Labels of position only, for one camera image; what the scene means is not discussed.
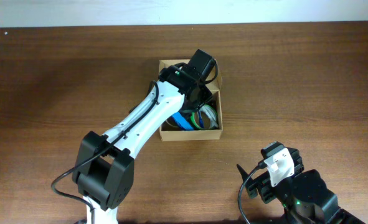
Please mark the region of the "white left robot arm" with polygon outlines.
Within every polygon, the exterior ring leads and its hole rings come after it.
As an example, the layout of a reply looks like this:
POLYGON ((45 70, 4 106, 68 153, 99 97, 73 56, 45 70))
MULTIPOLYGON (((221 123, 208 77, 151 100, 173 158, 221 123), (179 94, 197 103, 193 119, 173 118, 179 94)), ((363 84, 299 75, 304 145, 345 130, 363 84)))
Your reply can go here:
POLYGON ((72 180, 87 206, 86 223, 116 223, 117 208, 134 182, 134 160, 154 132, 178 112, 197 112, 212 99, 208 76, 215 58, 199 49, 185 62, 162 68, 146 98, 113 128, 82 139, 72 180))

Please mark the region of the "blue plastic case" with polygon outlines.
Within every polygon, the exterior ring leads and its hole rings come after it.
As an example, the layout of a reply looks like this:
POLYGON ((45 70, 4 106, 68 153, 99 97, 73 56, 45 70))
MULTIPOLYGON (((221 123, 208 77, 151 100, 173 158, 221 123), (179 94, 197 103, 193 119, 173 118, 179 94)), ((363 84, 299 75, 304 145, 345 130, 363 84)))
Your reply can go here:
POLYGON ((173 120, 176 122, 176 124, 184 131, 193 131, 194 128, 192 125, 187 121, 185 117, 183 117, 180 112, 174 113, 172 115, 173 120))

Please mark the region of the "black marker pen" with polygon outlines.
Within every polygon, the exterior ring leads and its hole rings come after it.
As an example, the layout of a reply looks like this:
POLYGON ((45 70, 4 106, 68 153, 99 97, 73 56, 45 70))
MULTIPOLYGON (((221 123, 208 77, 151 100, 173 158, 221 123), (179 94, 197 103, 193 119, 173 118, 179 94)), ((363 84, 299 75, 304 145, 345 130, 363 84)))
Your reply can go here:
POLYGON ((209 129, 218 128, 219 124, 216 110, 209 105, 204 105, 201 110, 207 115, 210 120, 209 129))

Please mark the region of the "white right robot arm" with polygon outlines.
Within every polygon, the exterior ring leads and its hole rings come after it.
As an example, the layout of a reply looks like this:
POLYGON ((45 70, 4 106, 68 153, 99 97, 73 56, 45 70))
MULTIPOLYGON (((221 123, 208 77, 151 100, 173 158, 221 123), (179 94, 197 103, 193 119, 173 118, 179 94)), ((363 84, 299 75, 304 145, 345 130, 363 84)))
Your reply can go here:
POLYGON ((263 159, 250 172, 237 165, 243 183, 238 191, 238 209, 246 223, 337 223, 363 221, 341 208, 335 193, 315 169, 305 171, 299 150, 279 142, 261 150, 263 159), (259 195, 265 204, 280 201, 284 214, 278 218, 251 221, 242 207, 243 191, 250 198, 259 195))

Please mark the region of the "blue ballpoint pen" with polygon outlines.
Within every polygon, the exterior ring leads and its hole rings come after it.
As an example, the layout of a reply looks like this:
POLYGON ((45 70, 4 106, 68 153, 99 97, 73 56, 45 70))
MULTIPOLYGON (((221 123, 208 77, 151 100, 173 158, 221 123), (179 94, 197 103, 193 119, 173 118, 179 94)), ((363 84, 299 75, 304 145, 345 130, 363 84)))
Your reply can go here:
POLYGON ((197 115, 198 115, 198 119, 199 119, 199 126, 203 129, 204 128, 204 122, 203 122, 200 110, 197 112, 197 115))

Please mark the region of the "green tape roll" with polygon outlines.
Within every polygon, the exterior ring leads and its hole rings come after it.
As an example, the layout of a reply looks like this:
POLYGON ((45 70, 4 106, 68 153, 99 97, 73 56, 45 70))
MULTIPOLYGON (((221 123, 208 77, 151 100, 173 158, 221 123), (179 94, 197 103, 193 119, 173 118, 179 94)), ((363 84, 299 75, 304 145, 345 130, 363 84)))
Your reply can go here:
POLYGON ((192 122, 192 124, 197 128, 197 129, 200 129, 200 130, 210 130, 209 129, 209 127, 208 128, 201 128, 200 126, 199 126, 199 119, 198 120, 196 120, 195 119, 195 113, 192 113, 192 115, 191 115, 191 122, 192 122))

